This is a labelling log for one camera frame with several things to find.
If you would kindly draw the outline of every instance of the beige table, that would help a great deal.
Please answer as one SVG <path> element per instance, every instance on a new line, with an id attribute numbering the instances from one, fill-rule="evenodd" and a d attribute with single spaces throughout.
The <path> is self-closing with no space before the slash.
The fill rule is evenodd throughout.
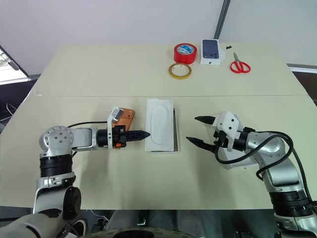
<path id="1" fill-rule="evenodd" d="M 317 197 L 317 108 L 309 96 L 168 98 L 174 100 L 178 113 L 181 152 L 151 155 L 141 141 L 129 142 L 121 150 L 77 153 L 73 168 L 75 186 L 82 192 L 82 209 L 271 208 L 264 184 L 255 176 L 257 168 L 227 171 L 212 153 L 185 138 L 208 141 L 204 124 L 194 117 L 225 110 L 237 113 L 245 126 L 288 133 L 302 160 L 312 197 Z M 114 106 L 120 106 L 136 111 L 131 129 L 145 129 L 146 99 L 29 95 L 0 136 L 0 205 L 33 206 L 40 175 L 38 139 L 47 128 L 104 120 Z"/>
<path id="2" fill-rule="evenodd" d="M 74 45 L 53 58 L 32 93 L 122 97 L 307 94 L 272 46 L 237 43 L 226 50 L 227 45 L 221 45 L 226 58 L 219 66 L 200 65 L 198 52 L 186 80 L 175 80 L 167 72 L 175 63 L 172 45 Z M 251 66 L 250 73 L 230 71 L 233 52 Z"/>

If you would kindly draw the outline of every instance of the floor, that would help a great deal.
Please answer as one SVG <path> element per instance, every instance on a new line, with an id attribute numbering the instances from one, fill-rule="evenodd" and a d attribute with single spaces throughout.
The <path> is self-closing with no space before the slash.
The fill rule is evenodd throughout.
<path id="1" fill-rule="evenodd" d="M 317 74 L 294 72 L 300 83 L 317 105 Z M 18 107 L 36 81 L 0 85 L 0 119 L 10 116 L 6 110 L 6 103 Z M 9 119 L 0 121 L 1 128 Z M 94 210 L 97 215 L 111 217 L 113 211 Z M 31 208 L 1 207 L 0 227 L 9 223 L 3 219 L 24 216 L 31 213 Z M 150 211 L 149 225 L 174 229 L 173 211 Z M 232 238 L 235 230 L 251 231 L 254 238 L 271 238 L 278 231 L 273 218 L 273 210 L 202 210 L 200 211 L 208 238 Z M 91 210 L 82 210 L 79 218 L 88 222 L 88 233 L 97 221 Z"/>

